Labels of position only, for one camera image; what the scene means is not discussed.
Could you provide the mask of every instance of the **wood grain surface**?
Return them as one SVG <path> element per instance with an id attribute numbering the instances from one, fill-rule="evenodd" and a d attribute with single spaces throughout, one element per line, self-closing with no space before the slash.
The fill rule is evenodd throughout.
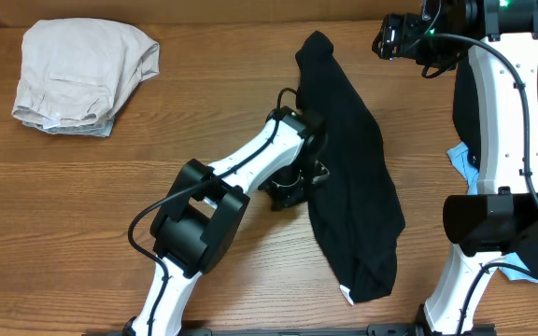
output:
<path id="1" fill-rule="evenodd" d="M 422 0 L 0 0 L 0 27 L 99 18 L 131 24 L 383 20 L 419 13 Z"/>
<path id="2" fill-rule="evenodd" d="M 294 53 L 315 30 L 379 122 L 406 218 L 391 296 L 348 305 L 305 206 L 272 213 L 252 197 L 234 244 L 195 288 L 187 327 L 365 327 L 410 322 L 446 260 L 442 205 L 466 183 L 446 157 L 454 76 L 371 52 L 379 21 L 141 28 L 161 43 L 161 74 L 144 82 L 111 137 L 48 135 L 10 116 L 24 29 L 0 29 L 0 335 L 121 329 L 140 313 L 153 263 L 126 230 L 189 159 L 221 159 L 262 127 L 277 92 L 296 87 Z M 285 103 L 293 105 L 290 96 Z M 151 216 L 136 229 L 150 247 Z M 538 334 L 538 285 L 496 274 L 476 314 L 501 335 Z"/>

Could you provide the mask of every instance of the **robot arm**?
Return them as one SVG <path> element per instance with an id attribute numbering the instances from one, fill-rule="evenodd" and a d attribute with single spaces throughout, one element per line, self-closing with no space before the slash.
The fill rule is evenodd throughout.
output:
<path id="1" fill-rule="evenodd" d="M 155 310 L 151 336 L 176 336 L 182 314 L 196 281 L 221 260 L 234 239 L 248 205 L 248 195 L 263 189 L 272 197 L 274 209 L 304 201 L 303 189 L 324 179 L 325 170 L 315 169 L 322 143 L 326 141 L 323 120 L 312 111 L 299 115 L 288 107 L 274 111 L 262 131 L 227 158 L 208 166 L 197 160 L 180 171 L 169 195 L 213 176 L 227 172 L 251 156 L 270 138 L 273 141 L 233 174 L 210 187 L 163 205 L 151 225 L 156 238 L 153 250 L 168 271 L 167 285 Z M 189 204 L 191 197 L 215 208 L 211 218 Z M 153 282 L 143 310 L 124 328 L 123 335 L 149 335 L 149 317 L 163 285 L 163 269 L 156 265 Z"/>
<path id="2" fill-rule="evenodd" d="M 446 200 L 444 227 L 452 245 L 418 322 L 427 335 L 452 335 L 464 314 L 461 334 L 490 335 L 491 329 L 474 328 L 473 315 L 495 269 L 480 279 L 463 311 L 469 287 L 483 265 L 503 260 L 538 235 L 538 211 L 523 172 L 522 102 L 514 77 L 497 57 L 477 46 L 429 38 L 441 33 L 470 37 L 498 50 L 526 84 L 531 181 L 538 198 L 538 0 L 424 0 L 420 15 L 388 15 L 373 44 L 382 59 L 405 57 L 424 65 L 424 77 L 429 77 L 429 67 L 441 73 L 454 68 L 460 58 L 469 58 L 479 103 L 478 195 Z"/>

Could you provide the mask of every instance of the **beige fabric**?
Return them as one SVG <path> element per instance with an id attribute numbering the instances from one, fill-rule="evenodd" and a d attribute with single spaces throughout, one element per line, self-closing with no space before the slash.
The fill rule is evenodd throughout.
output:
<path id="1" fill-rule="evenodd" d="M 131 25 L 39 21 L 22 40 L 12 116 L 46 128 L 105 122 L 140 81 L 158 74 L 159 44 Z"/>

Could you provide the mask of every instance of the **black cable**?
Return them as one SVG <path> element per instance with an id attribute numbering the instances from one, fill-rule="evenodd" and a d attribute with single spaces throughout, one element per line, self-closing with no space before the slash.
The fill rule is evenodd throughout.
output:
<path id="1" fill-rule="evenodd" d="M 429 25 L 429 28 L 427 28 L 427 30 L 425 31 L 425 33 L 423 33 L 423 35 L 427 35 L 431 31 L 431 29 L 433 29 L 433 27 L 437 23 L 437 19 L 439 19 L 439 15 L 441 14 L 442 7 L 443 7 L 443 0 L 439 0 L 439 7 L 437 8 L 437 13 L 435 14 L 435 17 L 433 18 L 433 21 Z M 418 45 L 418 43 L 420 43 L 421 40 L 422 40 L 421 37 L 417 38 L 417 40 L 414 41 L 408 48 L 400 51 L 399 53 L 394 53 L 391 56 L 392 57 L 403 57 L 406 52 L 408 52 L 408 51 L 412 50 L 414 47 L 416 47 Z"/>
<path id="2" fill-rule="evenodd" d="M 429 65 L 425 66 L 423 69 L 422 69 L 422 77 L 423 78 L 427 78 L 427 79 L 433 79 L 433 78 L 436 78 L 436 77 L 439 77 L 440 75 L 442 75 L 445 71 L 447 70 L 451 70 L 451 68 L 453 66 L 455 66 L 456 64 L 458 64 L 458 62 L 460 62 L 462 59 L 464 59 L 464 57 L 468 56 L 468 50 L 466 51 L 463 51 L 461 52 L 460 54 L 458 54 L 458 56 L 456 56 L 450 63 L 448 63 L 447 65 L 445 66 L 442 66 L 441 69 L 435 71 L 434 73 L 430 74 L 430 75 L 427 75 L 427 73 L 429 72 L 429 69 L 431 68 Z"/>
<path id="3" fill-rule="evenodd" d="M 483 43 L 481 41 L 472 39 L 470 37 L 461 36 L 461 35 L 453 35 L 453 34 L 435 34 L 435 35 L 424 35 L 421 37 L 421 39 L 424 38 L 441 38 L 441 39 L 448 39 L 453 40 L 457 42 L 462 42 L 466 44 L 470 44 L 473 46 L 480 47 L 488 52 L 490 52 L 493 56 L 495 56 L 500 62 L 505 65 L 505 67 L 508 69 L 510 74 L 512 74 L 512 77 L 514 78 L 516 88 L 518 89 L 518 93 L 520 94 L 520 102 L 522 103 L 522 117 L 523 117 L 523 123 L 524 123 L 524 171 L 522 174 L 524 175 L 524 179 L 527 184 L 527 189 L 529 190 L 529 193 L 531 194 L 532 200 L 535 203 L 535 206 L 538 210 L 538 197 L 537 192 L 534 189 L 534 186 L 532 185 L 532 179 L 531 179 L 531 119 L 529 117 L 529 103 L 527 101 L 527 93 L 525 91 L 526 85 L 520 78 L 520 75 L 518 74 L 518 71 L 514 68 L 514 65 L 508 61 L 507 58 L 505 58 L 498 50 L 496 50 L 494 47 L 491 47 L 490 45 Z"/>
<path id="4" fill-rule="evenodd" d="M 291 88 L 284 88 L 279 92 L 279 95 L 277 96 L 277 108 L 276 111 L 279 111 L 281 109 L 281 97 L 286 91 L 290 91 L 294 94 L 298 94 L 298 92 Z M 154 322 L 154 316 L 155 312 L 157 310 L 157 306 L 159 305 L 159 302 L 161 301 L 161 298 L 163 297 L 163 293 L 165 292 L 165 288 L 167 287 L 167 282 L 169 281 L 169 271 L 167 270 L 167 266 L 163 263 L 159 257 L 153 255 L 152 253 L 148 252 L 144 247 L 139 245 L 135 240 L 135 227 L 136 224 L 142 219 L 144 216 L 146 216 L 151 211 L 157 209 L 158 207 L 164 205 L 165 203 L 169 203 L 176 198 L 185 195 L 185 194 L 193 194 L 197 190 L 203 189 L 212 183 L 219 181 L 223 179 L 224 177 L 231 175 L 235 173 L 238 169 L 242 168 L 245 164 L 249 163 L 252 159 L 256 158 L 261 152 L 263 152 L 269 145 L 273 142 L 273 140 L 276 137 L 277 129 L 279 127 L 280 118 L 276 118 L 276 126 L 273 129 L 273 132 L 269 137 L 267 138 L 267 141 L 265 141 L 264 144 L 262 144 L 259 149 L 255 150 L 252 154 L 250 154 L 248 157 L 240 161 L 238 164 L 236 164 L 234 167 L 230 168 L 224 173 L 221 173 L 219 175 L 215 175 L 212 178 L 207 179 L 206 181 L 200 182 L 195 184 L 194 186 L 188 187 L 184 190 L 181 190 L 177 193 L 171 194 L 163 199 L 160 199 L 159 201 L 149 205 L 147 208 L 145 208 L 143 211 L 141 211 L 136 217 L 132 220 L 132 223 L 130 223 L 130 226 L 128 227 L 128 242 L 130 242 L 130 245 L 138 252 L 142 253 L 145 257 L 155 261 L 161 268 L 163 269 L 163 278 L 162 278 L 162 285 L 159 290 L 159 294 L 157 295 L 157 298 L 155 299 L 155 302 L 153 303 L 152 307 L 150 308 L 150 314 L 149 314 L 149 321 L 147 321 L 147 324 L 149 325 L 149 336 L 152 336 L 153 332 L 153 322 Z"/>
<path id="5" fill-rule="evenodd" d="M 525 270 L 523 268 L 517 267 L 515 265 L 511 265 L 511 264 L 508 264 L 508 263 L 490 262 L 490 263 L 486 264 L 485 266 L 483 266 L 479 270 L 478 274 L 476 275 L 476 278 L 473 280 L 470 288 L 468 289 L 468 294 L 466 294 L 466 299 L 464 299 L 464 304 L 462 305 L 462 310 L 460 311 L 460 322 L 458 322 L 458 329 L 456 329 L 456 336 L 461 336 L 462 335 L 462 327 L 464 326 L 464 319 L 466 318 L 466 312 L 468 311 L 468 305 L 470 304 L 471 298 L 472 298 L 472 296 L 474 294 L 474 291 L 476 290 L 476 286 L 478 285 L 478 282 L 483 277 L 483 274 L 487 273 L 488 269 L 493 268 L 493 267 L 508 268 L 508 269 L 511 269 L 511 270 L 526 274 L 529 277 L 531 277 L 531 278 L 533 278 L 535 280 L 538 280 L 538 275 L 533 274 L 531 271 Z"/>
<path id="6" fill-rule="evenodd" d="M 281 91 L 277 95 L 276 111 L 279 111 L 279 109 L 281 108 L 281 96 L 284 95 L 284 93 L 287 92 L 287 91 L 294 93 L 296 96 L 298 95 L 298 91 L 296 91 L 295 89 L 291 89 L 291 88 L 283 88 L 283 89 L 281 89 Z"/>

